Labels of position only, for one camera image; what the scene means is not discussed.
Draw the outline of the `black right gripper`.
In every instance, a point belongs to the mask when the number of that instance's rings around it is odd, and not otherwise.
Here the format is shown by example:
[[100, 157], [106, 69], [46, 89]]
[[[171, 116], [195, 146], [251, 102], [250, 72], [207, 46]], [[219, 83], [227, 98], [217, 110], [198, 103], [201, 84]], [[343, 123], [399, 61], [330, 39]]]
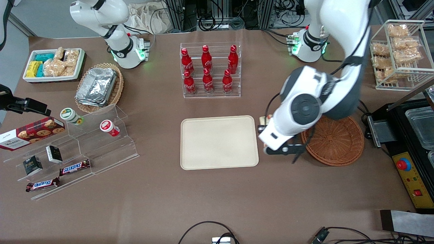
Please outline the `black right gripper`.
[[0, 85], [0, 110], [17, 111], [17, 113], [37, 113], [43, 116], [50, 116], [51, 110], [47, 104], [32, 98], [16, 99], [12, 91], [5, 85]]

